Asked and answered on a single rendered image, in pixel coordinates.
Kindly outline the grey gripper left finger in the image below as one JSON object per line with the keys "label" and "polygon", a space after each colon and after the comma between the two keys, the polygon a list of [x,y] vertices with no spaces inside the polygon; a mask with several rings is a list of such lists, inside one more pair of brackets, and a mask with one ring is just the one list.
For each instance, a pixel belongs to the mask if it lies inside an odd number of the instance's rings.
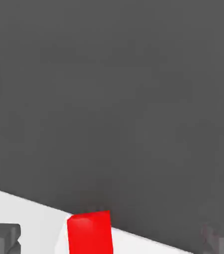
{"label": "grey gripper left finger", "polygon": [[0,223],[0,254],[21,254],[19,224]]}

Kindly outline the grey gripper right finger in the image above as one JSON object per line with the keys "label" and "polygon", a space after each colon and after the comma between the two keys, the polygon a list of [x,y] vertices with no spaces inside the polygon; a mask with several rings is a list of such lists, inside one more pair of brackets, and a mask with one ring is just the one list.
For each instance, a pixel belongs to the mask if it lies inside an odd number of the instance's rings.
{"label": "grey gripper right finger", "polygon": [[224,223],[207,223],[201,229],[204,240],[201,254],[224,254]]}

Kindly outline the small red cube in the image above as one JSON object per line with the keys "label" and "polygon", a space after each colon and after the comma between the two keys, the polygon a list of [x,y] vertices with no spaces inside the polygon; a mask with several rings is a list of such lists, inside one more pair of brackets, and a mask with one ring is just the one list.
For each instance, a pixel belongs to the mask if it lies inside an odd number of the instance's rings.
{"label": "small red cube", "polygon": [[67,230],[69,254],[113,254],[109,211],[72,215]]}

